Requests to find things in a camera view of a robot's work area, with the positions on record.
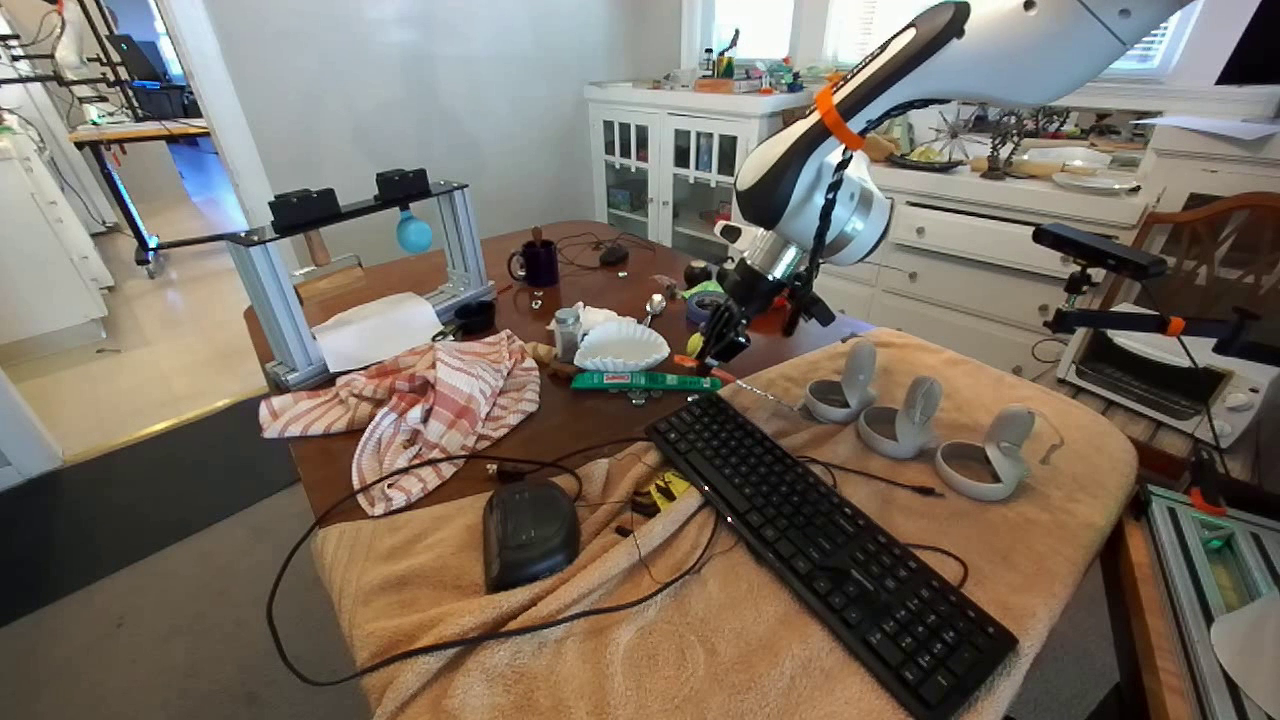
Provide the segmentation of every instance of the pink towel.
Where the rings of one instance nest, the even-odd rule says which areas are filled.
[[[322,391],[267,396],[259,427],[272,439],[363,427],[352,487],[367,487],[360,491],[367,518],[390,518],[411,509],[461,467],[443,458],[488,449],[538,403],[542,371],[528,345],[498,331],[401,351]]]

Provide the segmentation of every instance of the computer mouse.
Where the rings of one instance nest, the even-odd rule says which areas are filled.
[[[604,246],[602,248],[602,269],[620,269],[620,264],[627,264],[627,248],[625,246]]]
[[[570,570],[579,553],[573,498],[554,482],[502,485],[483,506],[483,590],[505,591]]]

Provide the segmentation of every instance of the keyboard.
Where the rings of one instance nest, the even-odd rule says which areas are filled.
[[[723,396],[644,437],[914,718],[955,718],[1017,636]]]

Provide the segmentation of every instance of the blue object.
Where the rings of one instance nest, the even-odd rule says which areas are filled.
[[[409,208],[401,213],[401,225],[395,225],[395,246],[404,258],[430,258],[435,236],[431,236],[431,225],[423,225],[419,218],[411,218]]]

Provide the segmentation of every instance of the black camera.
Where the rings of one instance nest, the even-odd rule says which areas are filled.
[[[1162,281],[1168,274],[1166,258],[1138,251],[1129,246],[1118,246],[1111,236],[1082,231],[1069,225],[1036,225],[1034,239],[1082,259],[1083,269],[1119,274],[1129,281]]]

